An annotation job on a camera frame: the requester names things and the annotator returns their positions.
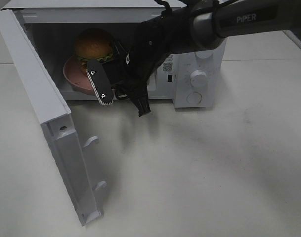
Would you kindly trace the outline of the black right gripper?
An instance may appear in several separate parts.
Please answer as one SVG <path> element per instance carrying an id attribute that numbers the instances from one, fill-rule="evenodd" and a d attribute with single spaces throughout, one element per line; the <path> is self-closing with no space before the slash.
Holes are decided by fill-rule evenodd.
<path id="1" fill-rule="evenodd" d="M 116 69 L 120 78 L 114 83 L 117 99 L 130 99 L 141 117 L 151 112 L 147 81 L 157 69 L 157 53 L 127 53 L 119 40 L 112 41 Z"/>

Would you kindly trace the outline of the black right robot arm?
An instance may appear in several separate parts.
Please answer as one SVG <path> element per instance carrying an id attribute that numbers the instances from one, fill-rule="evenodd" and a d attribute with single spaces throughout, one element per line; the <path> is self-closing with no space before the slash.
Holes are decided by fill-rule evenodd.
<path id="1" fill-rule="evenodd" d="M 147 81 L 171 54 L 218 48 L 225 38 L 290 30 L 301 41 L 301 0 L 186 0 L 141 22 L 133 44 L 121 55 L 123 78 L 115 86 L 118 99 L 130 99 L 140 116 L 150 112 Z"/>

